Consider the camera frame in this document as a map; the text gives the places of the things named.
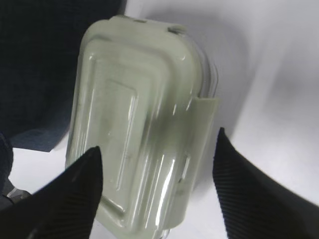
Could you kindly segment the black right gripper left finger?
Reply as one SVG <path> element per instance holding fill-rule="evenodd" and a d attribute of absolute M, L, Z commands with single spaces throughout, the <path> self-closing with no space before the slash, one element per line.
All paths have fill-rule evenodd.
<path fill-rule="evenodd" d="M 103 189 L 99 147 L 35 194 L 0 212 L 2 239 L 87 239 Z"/>

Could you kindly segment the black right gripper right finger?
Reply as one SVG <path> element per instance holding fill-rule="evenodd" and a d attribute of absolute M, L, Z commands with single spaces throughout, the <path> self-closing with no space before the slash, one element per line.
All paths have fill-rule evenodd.
<path fill-rule="evenodd" d="M 319 208 L 268 177 L 218 132 L 213 182 L 229 239 L 317 239 Z"/>

